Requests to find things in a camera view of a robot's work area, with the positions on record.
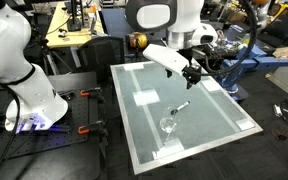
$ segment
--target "glass tabletop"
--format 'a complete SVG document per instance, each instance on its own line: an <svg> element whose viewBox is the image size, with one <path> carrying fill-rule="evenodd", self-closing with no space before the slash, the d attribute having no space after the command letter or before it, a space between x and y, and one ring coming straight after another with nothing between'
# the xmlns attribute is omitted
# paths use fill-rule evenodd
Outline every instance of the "glass tabletop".
<svg viewBox="0 0 288 180"><path fill-rule="evenodd" d="M135 174L262 131L212 77L187 90L154 62L111 71Z"/></svg>

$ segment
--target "floor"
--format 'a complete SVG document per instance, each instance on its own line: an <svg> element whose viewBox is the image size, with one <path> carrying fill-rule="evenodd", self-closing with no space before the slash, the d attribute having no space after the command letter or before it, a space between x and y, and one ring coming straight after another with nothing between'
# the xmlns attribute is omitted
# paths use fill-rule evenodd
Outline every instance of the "floor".
<svg viewBox="0 0 288 180"><path fill-rule="evenodd" d="M43 33L45 28L47 29L47 24L41 26ZM69 51L63 50L67 53L64 56L66 61L72 62ZM67 71L64 68L60 70L62 73ZM263 132L134 176L121 119L115 118L107 125L108 179L288 180L288 138L278 141L272 135L273 129L285 130L285 127L288 127L286 121L275 117L272 109L273 104L288 99L288 94L267 80L265 73L261 72L247 73L241 79L240 85L249 93L249 98L242 102L241 106L264 129ZM116 100L111 103L110 93L104 94L111 117L117 117L119 109Z"/></svg>

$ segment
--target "pen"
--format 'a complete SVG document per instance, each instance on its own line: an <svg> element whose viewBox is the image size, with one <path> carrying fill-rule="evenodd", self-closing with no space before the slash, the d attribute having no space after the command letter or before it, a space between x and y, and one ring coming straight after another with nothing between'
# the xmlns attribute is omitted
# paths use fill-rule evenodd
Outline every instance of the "pen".
<svg viewBox="0 0 288 180"><path fill-rule="evenodd" d="M171 115L176 114L178 111L180 111L181 109L183 109L185 106L187 106L189 104L190 104L190 101L186 101L184 104L180 105L178 108L172 110Z"/></svg>

